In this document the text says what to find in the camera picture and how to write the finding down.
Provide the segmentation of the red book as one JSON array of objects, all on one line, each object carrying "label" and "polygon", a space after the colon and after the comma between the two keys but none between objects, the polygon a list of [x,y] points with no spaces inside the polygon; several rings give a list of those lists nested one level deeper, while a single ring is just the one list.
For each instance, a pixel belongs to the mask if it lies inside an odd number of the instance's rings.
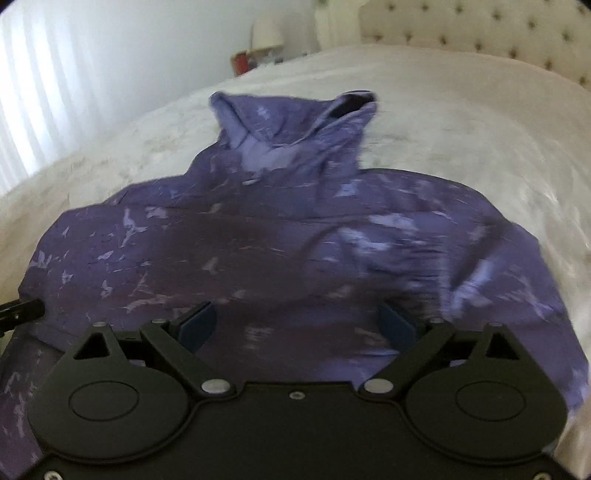
[{"label": "red book", "polygon": [[250,71],[250,55],[247,51],[238,52],[230,58],[230,65],[235,77]]}]

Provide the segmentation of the cream bed comforter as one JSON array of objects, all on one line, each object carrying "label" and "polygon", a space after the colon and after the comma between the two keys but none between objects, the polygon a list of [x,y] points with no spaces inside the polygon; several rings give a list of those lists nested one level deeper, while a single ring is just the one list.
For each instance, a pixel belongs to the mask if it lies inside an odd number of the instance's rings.
[{"label": "cream bed comforter", "polygon": [[1,303],[18,299],[30,255],[62,213],[184,174],[218,139],[215,93],[332,101],[353,91],[368,91],[377,102],[363,132],[360,167],[465,185],[527,230],[587,359],[589,94],[519,62],[411,47],[358,45],[253,70],[215,92],[200,90],[155,110],[39,172],[1,202]]}]

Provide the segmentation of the white table lamp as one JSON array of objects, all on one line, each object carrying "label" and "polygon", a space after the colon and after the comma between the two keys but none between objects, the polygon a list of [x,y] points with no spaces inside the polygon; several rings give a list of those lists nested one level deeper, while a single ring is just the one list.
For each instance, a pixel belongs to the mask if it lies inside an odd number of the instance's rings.
[{"label": "white table lamp", "polygon": [[252,24],[250,52],[253,54],[276,54],[284,46],[280,23],[271,17],[259,17]]}]

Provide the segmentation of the cream tufted headboard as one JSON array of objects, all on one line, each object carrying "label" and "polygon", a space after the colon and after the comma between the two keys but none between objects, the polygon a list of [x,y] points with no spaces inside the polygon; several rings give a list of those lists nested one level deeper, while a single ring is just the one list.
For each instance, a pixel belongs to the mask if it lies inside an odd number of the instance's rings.
[{"label": "cream tufted headboard", "polygon": [[404,45],[509,58],[590,89],[590,3],[569,0],[315,1],[322,50]]}]

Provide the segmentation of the purple patterned hooded jacket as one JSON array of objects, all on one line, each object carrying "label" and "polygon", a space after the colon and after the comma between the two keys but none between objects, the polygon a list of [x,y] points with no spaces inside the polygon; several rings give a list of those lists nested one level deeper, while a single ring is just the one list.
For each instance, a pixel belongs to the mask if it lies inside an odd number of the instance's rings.
[{"label": "purple patterned hooded jacket", "polygon": [[[589,365],[538,240],[479,192],[363,169],[377,102],[211,97],[218,139],[179,176],[62,213],[30,255],[17,300],[44,316],[1,359],[5,479],[563,478],[543,451],[468,459],[423,439],[392,400],[360,393],[398,357],[377,310],[464,331],[509,327],[562,394],[584,403]],[[195,356],[235,385],[173,437],[128,459],[71,459],[39,444],[27,410],[97,323],[136,331],[209,302]]]}]

